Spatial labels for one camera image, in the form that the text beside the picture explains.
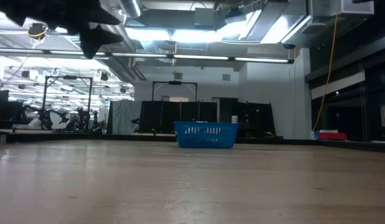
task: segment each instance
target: wooden surface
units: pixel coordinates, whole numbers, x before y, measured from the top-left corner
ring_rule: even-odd
[[[52,141],[0,148],[2,223],[385,223],[385,154]]]

